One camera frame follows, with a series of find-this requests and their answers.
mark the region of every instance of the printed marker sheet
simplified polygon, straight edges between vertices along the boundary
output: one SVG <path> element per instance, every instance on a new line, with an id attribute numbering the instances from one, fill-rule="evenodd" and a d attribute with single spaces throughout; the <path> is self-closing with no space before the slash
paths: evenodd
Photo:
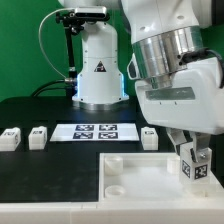
<path id="1" fill-rule="evenodd" d="M 135 124 L 58 124 L 50 141 L 139 141 L 139 137 Z"/>

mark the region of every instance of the small white cube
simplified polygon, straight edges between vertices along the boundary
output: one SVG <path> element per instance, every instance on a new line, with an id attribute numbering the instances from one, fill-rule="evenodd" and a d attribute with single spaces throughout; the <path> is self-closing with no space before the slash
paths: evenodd
<path id="1" fill-rule="evenodd" d="M 40 126 L 32 129 L 29 134 L 29 148 L 30 150 L 44 149 L 47 142 L 47 128 Z"/>
<path id="2" fill-rule="evenodd" d="M 21 131 L 19 128 L 5 129 L 0 136 L 0 151 L 15 151 L 21 142 Z"/>
<path id="3" fill-rule="evenodd" d="M 158 150 L 158 140 L 155 128 L 144 127 L 141 129 L 141 141 L 144 150 Z"/>

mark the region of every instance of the green background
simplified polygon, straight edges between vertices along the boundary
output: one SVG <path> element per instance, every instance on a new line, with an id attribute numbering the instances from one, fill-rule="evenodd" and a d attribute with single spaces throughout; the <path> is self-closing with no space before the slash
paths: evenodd
<path id="1" fill-rule="evenodd" d="M 61 8 L 57 0 L 0 1 L 0 101 L 15 96 L 29 96 L 39 86 L 61 79 L 43 57 L 38 29 L 42 19 Z M 128 80 L 126 67 L 131 57 L 130 36 L 125 32 L 120 12 L 112 12 L 110 24 L 118 32 L 119 69 L 125 75 L 126 92 L 134 95 L 134 82 Z M 62 25 L 51 17 L 43 27 L 43 44 L 52 63 L 67 76 L 67 54 Z M 224 26 L 202 30 L 204 45 L 224 55 Z M 82 68 L 80 35 L 74 38 L 75 61 Z M 63 95 L 61 91 L 49 93 Z"/>

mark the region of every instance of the black table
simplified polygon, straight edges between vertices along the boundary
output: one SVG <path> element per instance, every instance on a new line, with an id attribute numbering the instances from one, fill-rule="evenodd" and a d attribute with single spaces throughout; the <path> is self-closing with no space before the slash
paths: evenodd
<path id="1" fill-rule="evenodd" d="M 57 124 L 135 123 L 138 133 L 149 126 L 135 98 L 128 106 L 107 112 L 73 107 L 65 97 L 18 97 L 0 103 L 0 133 L 19 127 L 22 140 L 15 152 L 0 152 L 0 203 L 98 201 L 99 154 L 142 153 L 141 142 L 49 142 Z M 46 126 L 42 151 L 29 151 L 33 127 Z M 156 127 L 159 152 L 173 152 L 165 129 Z M 224 137 L 211 140 L 213 171 L 223 183 Z"/>

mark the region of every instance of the warning label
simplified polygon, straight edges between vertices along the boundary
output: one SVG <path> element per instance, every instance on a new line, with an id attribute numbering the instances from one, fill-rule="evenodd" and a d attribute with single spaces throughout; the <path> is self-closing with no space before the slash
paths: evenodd
<path id="1" fill-rule="evenodd" d="M 102 61 L 99 62 L 94 72 L 107 72 Z"/>

